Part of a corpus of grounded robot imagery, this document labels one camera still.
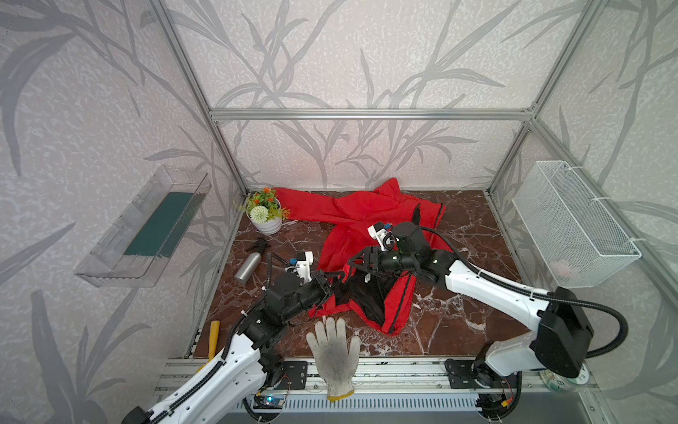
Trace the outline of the silver spray bottle black nozzle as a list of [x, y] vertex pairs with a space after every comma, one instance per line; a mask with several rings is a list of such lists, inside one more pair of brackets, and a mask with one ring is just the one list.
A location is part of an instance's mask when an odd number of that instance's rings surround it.
[[236, 282], [246, 284], [249, 281], [261, 263], [264, 252], [269, 247], [270, 244], [264, 238], [257, 238], [256, 242], [247, 249], [249, 256], [234, 276]]

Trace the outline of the yellow handled tool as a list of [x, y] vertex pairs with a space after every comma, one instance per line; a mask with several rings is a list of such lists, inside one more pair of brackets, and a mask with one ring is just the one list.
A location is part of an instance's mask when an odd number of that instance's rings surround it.
[[217, 352], [218, 339], [220, 334], [220, 322], [212, 321], [209, 327], [208, 338], [208, 358], [212, 360]]

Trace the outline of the clear acrylic wall shelf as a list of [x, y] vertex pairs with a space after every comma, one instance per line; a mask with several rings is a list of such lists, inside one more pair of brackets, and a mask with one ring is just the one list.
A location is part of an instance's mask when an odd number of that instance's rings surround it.
[[206, 171], [160, 166], [75, 275], [98, 288], [156, 286], [211, 187]]

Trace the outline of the red jacket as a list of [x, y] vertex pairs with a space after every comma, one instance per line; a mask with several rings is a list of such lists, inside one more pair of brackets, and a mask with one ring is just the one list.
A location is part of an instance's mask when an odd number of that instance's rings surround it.
[[365, 281], [365, 274], [351, 268], [349, 259], [366, 247], [377, 247], [368, 227], [378, 222], [401, 224], [420, 217], [420, 224], [437, 228], [446, 207], [441, 203], [420, 199], [401, 192], [392, 178], [372, 192], [359, 191], [334, 198], [280, 187], [276, 196], [289, 218], [298, 221], [333, 224], [326, 238], [318, 269], [326, 273], [345, 273], [332, 283], [332, 296], [312, 316], [333, 316], [354, 312], [369, 327], [395, 337], [408, 322], [416, 285], [411, 274], [401, 277], [374, 277]]

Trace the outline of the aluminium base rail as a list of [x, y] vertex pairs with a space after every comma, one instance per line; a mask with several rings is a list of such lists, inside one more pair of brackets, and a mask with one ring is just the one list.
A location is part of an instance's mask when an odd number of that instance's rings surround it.
[[[571, 401], [578, 413], [591, 422], [603, 422], [603, 408], [594, 382], [553, 391], [540, 374], [525, 371], [506, 377], [492, 388], [452, 376], [449, 362], [441, 357], [363, 358], [353, 378], [355, 392], [347, 399], [331, 402], [326, 384], [314, 360], [288, 361], [284, 377], [273, 390], [251, 396], [250, 408], [257, 414], [279, 413], [391, 413], [391, 412], [473, 412], [487, 410], [492, 418], [502, 412], [523, 411], [545, 406], [547, 401]], [[545, 396], [546, 401], [539, 399]]]

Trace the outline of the white knit work glove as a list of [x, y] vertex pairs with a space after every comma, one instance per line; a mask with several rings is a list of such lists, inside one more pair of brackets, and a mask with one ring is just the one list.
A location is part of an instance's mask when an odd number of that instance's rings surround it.
[[327, 399], [337, 402], [351, 396], [355, 390], [352, 378], [357, 372], [361, 339], [347, 339], [343, 318], [329, 317], [314, 325], [314, 332], [307, 333], [307, 344], [315, 360], [320, 378], [327, 385]]

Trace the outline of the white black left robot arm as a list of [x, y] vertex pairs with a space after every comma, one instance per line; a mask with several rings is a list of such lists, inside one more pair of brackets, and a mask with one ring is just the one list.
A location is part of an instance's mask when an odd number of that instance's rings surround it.
[[136, 406], [125, 423], [217, 423], [258, 390], [276, 385], [283, 375], [275, 351], [290, 321], [321, 306], [332, 294], [331, 277], [313, 271], [309, 278], [282, 273], [231, 328], [213, 360], [148, 410]]

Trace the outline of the artificial green flower plant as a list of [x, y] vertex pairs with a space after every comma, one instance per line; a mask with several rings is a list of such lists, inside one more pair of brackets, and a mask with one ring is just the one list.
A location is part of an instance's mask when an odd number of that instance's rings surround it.
[[239, 209], [255, 224], [266, 224], [277, 219], [285, 220], [290, 216], [290, 210], [280, 203], [277, 191], [269, 187], [248, 194], [245, 203]]

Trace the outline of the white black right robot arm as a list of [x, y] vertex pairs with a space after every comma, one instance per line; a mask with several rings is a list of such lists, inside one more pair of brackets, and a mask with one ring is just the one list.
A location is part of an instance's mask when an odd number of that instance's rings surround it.
[[351, 267], [372, 277], [412, 275], [478, 300], [526, 327], [526, 334], [483, 347], [467, 373], [470, 378], [488, 386], [526, 370], [579, 376], [593, 328], [571, 291], [550, 293], [482, 270], [451, 248], [431, 247], [427, 229], [410, 222], [394, 227], [379, 223], [368, 232], [378, 244], [354, 256]]

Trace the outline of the white ribbed flower pot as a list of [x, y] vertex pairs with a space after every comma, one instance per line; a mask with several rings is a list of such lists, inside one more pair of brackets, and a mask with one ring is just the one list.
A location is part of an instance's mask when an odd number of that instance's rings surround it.
[[282, 227], [283, 219], [276, 210], [257, 205], [249, 212], [251, 222], [257, 230], [264, 235], [274, 235]]

